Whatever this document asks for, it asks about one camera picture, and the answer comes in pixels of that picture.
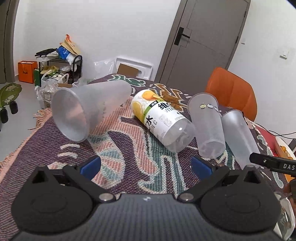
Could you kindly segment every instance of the door handle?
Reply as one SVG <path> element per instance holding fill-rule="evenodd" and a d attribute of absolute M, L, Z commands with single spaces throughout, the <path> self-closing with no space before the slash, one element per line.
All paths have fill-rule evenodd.
<path fill-rule="evenodd" d="M 179 45 L 182 36 L 190 39 L 190 36 L 183 34 L 183 31 L 184 31 L 184 28 L 180 27 L 178 30 L 174 45 Z"/>

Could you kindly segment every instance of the bottle label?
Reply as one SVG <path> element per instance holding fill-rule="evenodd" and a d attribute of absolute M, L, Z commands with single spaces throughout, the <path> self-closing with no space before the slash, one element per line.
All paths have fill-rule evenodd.
<path fill-rule="evenodd" d="M 152 90 L 142 90 L 131 102 L 135 116 L 162 141 L 168 130 L 185 117 Z"/>

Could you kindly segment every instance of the metal screw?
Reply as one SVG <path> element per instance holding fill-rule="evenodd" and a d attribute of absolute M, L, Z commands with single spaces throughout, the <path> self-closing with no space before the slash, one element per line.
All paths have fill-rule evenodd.
<path fill-rule="evenodd" d="M 99 196 L 99 199 L 101 201 L 104 201 L 104 202 L 107 202 L 107 201 L 111 201 L 113 199 L 113 195 L 111 193 L 102 193 L 100 196 Z"/>
<path fill-rule="evenodd" d="M 194 199 L 194 196 L 191 193 L 183 193 L 180 195 L 182 201 L 191 201 Z"/>

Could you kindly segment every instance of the black cable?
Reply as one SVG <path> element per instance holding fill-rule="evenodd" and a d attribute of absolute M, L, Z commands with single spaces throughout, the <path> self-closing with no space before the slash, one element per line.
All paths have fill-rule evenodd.
<path fill-rule="evenodd" d="M 275 131 L 269 131 L 269 130 L 267 130 L 266 128 L 264 128 L 262 125 L 259 125 L 258 123 L 255 123 L 256 125 L 258 125 L 258 126 L 260 126 L 260 127 L 262 127 L 264 130 L 266 130 L 269 134 L 271 134 L 271 135 L 273 135 L 273 136 L 275 136 L 275 137 L 284 137 L 284 138 L 287 138 L 287 139 L 290 139 L 290 140 L 293 140 L 294 138 L 289 138 L 289 137 L 285 137 L 286 135 L 291 135 L 291 134 L 295 134 L 296 132 L 293 132 L 293 133 L 290 133 L 290 134 L 283 134 L 283 135 L 280 135 L 279 133 L 276 133 Z"/>

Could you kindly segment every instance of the clear plastic container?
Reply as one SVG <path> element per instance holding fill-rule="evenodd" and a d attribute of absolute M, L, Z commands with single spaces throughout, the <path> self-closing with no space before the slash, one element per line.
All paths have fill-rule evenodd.
<path fill-rule="evenodd" d="M 188 102 L 188 112 L 196 128 L 199 154 L 211 159 L 220 156 L 226 144 L 217 99 L 208 93 L 196 94 Z"/>
<path fill-rule="evenodd" d="M 171 152 L 180 152 L 194 138 L 194 125 L 151 90 L 135 95 L 131 108 L 135 116 Z"/>
<path fill-rule="evenodd" d="M 131 91 L 130 84 L 124 80 L 61 88 L 52 97 L 54 121 L 67 138 L 82 142 L 105 117 L 129 99 Z"/>
<path fill-rule="evenodd" d="M 231 110 L 224 114 L 221 120 L 226 143 L 241 169 L 244 169 L 246 165 L 254 165 L 256 168 L 260 167 L 250 162 L 250 155 L 253 152 L 260 152 L 242 112 Z"/>

